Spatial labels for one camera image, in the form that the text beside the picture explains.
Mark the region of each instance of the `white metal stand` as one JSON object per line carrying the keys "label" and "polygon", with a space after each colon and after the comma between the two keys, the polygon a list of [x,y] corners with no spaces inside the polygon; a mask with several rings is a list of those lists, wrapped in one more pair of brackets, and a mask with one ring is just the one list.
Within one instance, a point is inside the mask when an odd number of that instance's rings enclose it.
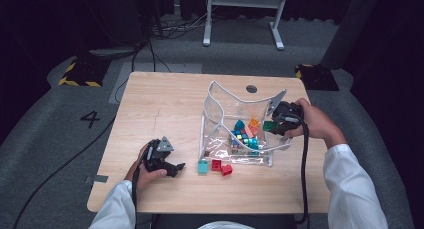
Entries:
{"label": "white metal stand", "polygon": [[211,44],[211,30],[212,30],[212,5],[216,6],[238,6],[238,7],[258,7],[277,9],[275,21],[270,22],[272,35],[274,36],[275,44],[278,50],[284,49],[283,41],[281,40],[280,33],[278,32],[278,24],[280,22],[281,14],[283,12],[286,0],[208,0],[207,17],[205,34],[203,37],[203,45],[210,46]]}

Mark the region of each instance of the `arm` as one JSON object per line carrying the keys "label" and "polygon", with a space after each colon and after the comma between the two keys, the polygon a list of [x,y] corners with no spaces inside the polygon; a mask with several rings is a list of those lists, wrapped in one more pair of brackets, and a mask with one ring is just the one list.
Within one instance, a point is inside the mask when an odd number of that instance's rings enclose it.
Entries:
{"label": "arm", "polygon": [[[109,192],[105,202],[97,213],[90,229],[95,228],[134,228],[135,227],[135,207],[131,198],[132,178],[138,161],[146,149],[144,146],[138,155],[138,159],[131,165],[125,180],[116,184]],[[148,172],[143,164],[140,165],[140,176],[137,181],[137,193],[139,194],[150,182],[159,177],[166,176],[166,170],[161,169]]]}
{"label": "arm", "polygon": [[[309,136],[323,139],[327,145],[324,178],[331,192],[330,228],[387,228],[374,184],[359,165],[341,130],[324,112],[305,99],[297,100],[296,104],[303,108]],[[289,137],[302,134],[301,127],[286,132]]]}
{"label": "arm", "polygon": [[330,148],[324,178],[331,192],[330,228],[387,228],[374,184],[346,144]]}
{"label": "arm", "polygon": [[135,207],[131,198],[131,181],[122,181],[110,191],[90,229],[134,228]]}

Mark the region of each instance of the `person's left hand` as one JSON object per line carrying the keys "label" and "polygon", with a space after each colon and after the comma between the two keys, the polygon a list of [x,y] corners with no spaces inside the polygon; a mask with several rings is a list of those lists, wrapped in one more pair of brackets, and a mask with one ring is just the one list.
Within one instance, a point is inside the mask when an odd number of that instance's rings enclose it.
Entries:
{"label": "person's left hand", "polygon": [[[146,150],[149,143],[147,143],[143,148],[140,149],[140,153],[138,154],[137,160],[132,164],[130,169],[128,170],[127,175],[125,176],[125,180],[132,181],[135,169],[137,168],[137,164],[140,161],[140,158],[143,155],[144,150]],[[156,180],[157,178],[166,176],[165,169],[159,169],[156,171],[148,172],[144,164],[140,165],[140,175],[137,181],[137,191],[143,190],[146,188],[150,182]]]}

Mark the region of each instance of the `clear plastic bag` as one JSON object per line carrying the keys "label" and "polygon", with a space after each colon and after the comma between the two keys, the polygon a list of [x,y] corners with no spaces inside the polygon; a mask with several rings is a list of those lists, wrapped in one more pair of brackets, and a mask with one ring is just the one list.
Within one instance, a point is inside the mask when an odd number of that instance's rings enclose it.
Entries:
{"label": "clear plastic bag", "polygon": [[[282,98],[284,94],[285,90],[279,95]],[[244,101],[212,81],[203,106],[199,159],[272,166],[273,151],[285,150],[291,144],[291,138],[274,135],[262,128],[273,98]],[[257,130],[255,137],[250,138],[253,141],[242,143],[235,135],[234,127],[240,121],[246,127],[250,122],[257,124],[250,130]]]}

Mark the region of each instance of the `toy block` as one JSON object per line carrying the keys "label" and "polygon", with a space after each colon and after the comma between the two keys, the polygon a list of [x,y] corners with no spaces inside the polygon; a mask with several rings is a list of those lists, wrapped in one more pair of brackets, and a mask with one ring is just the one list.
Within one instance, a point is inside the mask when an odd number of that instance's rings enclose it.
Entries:
{"label": "toy block", "polygon": [[221,160],[212,159],[212,171],[221,171]]}
{"label": "toy block", "polygon": [[273,121],[265,121],[264,126],[262,127],[264,131],[273,131],[277,127],[277,123]]}
{"label": "toy block", "polygon": [[221,174],[223,176],[230,175],[232,172],[233,172],[233,167],[230,164],[221,167]]}
{"label": "toy block", "polygon": [[238,120],[236,122],[236,124],[234,125],[234,130],[235,131],[241,130],[241,129],[244,129],[244,127],[245,127],[245,125],[244,125],[243,121],[242,120]]}
{"label": "toy block", "polygon": [[247,145],[247,141],[248,140],[248,136],[245,133],[245,130],[235,130],[235,131],[231,131],[231,133],[236,136],[237,140],[234,140],[231,137],[231,147],[240,147],[240,143],[241,144],[246,144]]}
{"label": "toy block", "polygon": [[253,136],[256,136],[256,134],[258,133],[258,130],[259,130],[259,121],[252,118],[252,120],[250,120],[248,127],[249,127],[250,131],[252,132]]}
{"label": "toy block", "polygon": [[208,171],[209,171],[208,161],[199,160],[199,162],[197,163],[197,173],[206,174],[206,173],[208,173]]}
{"label": "toy block", "polygon": [[253,149],[257,149],[258,148],[258,139],[250,138],[249,139],[249,147],[250,148],[256,147],[256,148],[253,148]]}
{"label": "toy block", "polygon": [[253,137],[253,133],[252,133],[252,131],[250,130],[250,128],[248,126],[244,128],[244,131],[245,131],[245,133],[246,133],[246,135],[247,135],[248,138],[252,138]]}

